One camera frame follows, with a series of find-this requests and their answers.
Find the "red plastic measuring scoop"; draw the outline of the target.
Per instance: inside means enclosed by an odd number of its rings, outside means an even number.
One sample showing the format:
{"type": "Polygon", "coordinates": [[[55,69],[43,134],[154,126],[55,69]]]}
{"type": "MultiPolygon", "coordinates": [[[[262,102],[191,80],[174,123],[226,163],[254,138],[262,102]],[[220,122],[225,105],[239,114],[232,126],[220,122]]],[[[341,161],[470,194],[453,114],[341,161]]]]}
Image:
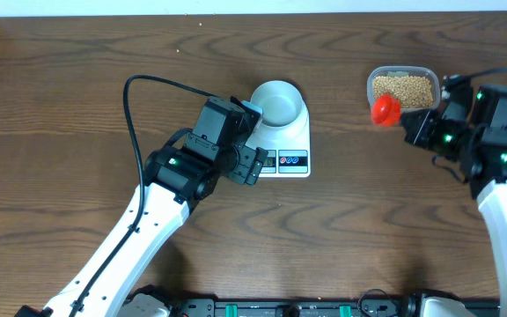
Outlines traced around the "red plastic measuring scoop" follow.
{"type": "Polygon", "coordinates": [[[392,127],[400,124],[401,105],[391,94],[383,94],[371,109],[371,122],[377,126],[392,127]]]}

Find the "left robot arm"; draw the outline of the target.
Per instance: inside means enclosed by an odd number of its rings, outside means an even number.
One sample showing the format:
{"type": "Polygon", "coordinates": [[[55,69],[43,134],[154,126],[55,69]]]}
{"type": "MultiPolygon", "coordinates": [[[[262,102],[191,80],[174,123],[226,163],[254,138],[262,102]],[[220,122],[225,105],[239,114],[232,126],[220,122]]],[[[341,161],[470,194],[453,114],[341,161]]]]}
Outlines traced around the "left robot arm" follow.
{"type": "Polygon", "coordinates": [[[114,229],[76,277],[47,304],[19,316],[115,316],[151,259],[225,177],[252,186],[268,153],[246,142],[263,111],[210,97],[193,129],[181,129],[145,162],[142,182],[114,229]]]}

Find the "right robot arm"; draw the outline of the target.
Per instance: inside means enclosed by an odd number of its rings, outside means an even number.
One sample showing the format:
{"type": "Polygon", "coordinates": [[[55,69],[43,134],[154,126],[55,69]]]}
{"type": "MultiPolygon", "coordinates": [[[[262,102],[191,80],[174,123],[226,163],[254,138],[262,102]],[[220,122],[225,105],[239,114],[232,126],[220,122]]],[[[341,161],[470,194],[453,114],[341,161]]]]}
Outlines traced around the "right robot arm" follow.
{"type": "Polygon", "coordinates": [[[443,112],[405,113],[400,124],[407,143],[459,163],[459,181],[469,185],[489,233],[499,313],[507,316],[507,87],[466,88],[443,112]]]}

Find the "white digital kitchen scale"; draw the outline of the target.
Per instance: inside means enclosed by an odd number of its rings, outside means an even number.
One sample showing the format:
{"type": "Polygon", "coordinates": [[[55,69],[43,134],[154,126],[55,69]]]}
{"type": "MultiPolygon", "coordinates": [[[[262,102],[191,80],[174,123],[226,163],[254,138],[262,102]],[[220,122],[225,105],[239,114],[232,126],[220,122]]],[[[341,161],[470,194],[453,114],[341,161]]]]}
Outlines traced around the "white digital kitchen scale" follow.
{"type": "Polygon", "coordinates": [[[277,128],[261,122],[246,144],[268,151],[261,178],[307,178],[312,161],[310,115],[305,102],[293,123],[277,128]]]}

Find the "grey plastic bowl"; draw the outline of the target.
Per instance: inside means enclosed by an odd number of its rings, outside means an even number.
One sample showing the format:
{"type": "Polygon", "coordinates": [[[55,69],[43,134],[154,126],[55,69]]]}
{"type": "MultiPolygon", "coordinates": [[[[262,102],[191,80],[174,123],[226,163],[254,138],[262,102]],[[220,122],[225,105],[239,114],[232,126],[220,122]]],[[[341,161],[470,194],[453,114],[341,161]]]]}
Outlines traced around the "grey plastic bowl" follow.
{"type": "Polygon", "coordinates": [[[292,84],[272,80],[260,85],[250,102],[262,110],[262,122],[270,127],[284,127],[293,123],[301,114],[303,100],[292,84]]]}

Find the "soybeans in container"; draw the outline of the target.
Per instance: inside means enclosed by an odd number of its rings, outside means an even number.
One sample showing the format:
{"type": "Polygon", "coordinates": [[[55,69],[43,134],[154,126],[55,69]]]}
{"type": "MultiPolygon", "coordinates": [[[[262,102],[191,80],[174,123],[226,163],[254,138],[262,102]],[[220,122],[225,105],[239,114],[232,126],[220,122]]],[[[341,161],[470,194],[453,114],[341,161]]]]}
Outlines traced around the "soybeans in container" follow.
{"type": "Polygon", "coordinates": [[[426,77],[377,76],[372,79],[372,91],[375,100],[383,94],[393,95],[404,109],[426,108],[434,104],[432,84],[426,77]]]}

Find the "clear plastic container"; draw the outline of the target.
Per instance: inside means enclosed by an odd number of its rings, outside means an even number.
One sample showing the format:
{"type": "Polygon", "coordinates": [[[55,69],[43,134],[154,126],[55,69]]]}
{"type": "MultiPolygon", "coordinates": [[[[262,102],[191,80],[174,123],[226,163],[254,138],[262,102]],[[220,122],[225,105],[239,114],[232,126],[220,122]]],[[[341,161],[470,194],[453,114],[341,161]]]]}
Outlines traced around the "clear plastic container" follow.
{"type": "Polygon", "coordinates": [[[400,102],[402,113],[437,109],[441,101],[437,75],[430,69],[417,66],[380,66],[373,70],[367,79],[370,109],[385,94],[400,102]]]}

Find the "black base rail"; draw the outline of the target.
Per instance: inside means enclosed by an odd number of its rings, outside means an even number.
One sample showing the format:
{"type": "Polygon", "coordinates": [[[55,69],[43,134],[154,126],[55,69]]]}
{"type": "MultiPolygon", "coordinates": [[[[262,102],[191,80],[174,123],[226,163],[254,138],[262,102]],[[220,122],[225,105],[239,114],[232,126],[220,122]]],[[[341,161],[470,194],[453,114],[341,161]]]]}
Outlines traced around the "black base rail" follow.
{"type": "Polygon", "coordinates": [[[355,301],[217,301],[214,299],[185,299],[166,304],[150,295],[139,294],[118,312],[120,316],[173,316],[173,317],[342,317],[394,316],[396,308],[388,300],[365,299],[355,301]]]}

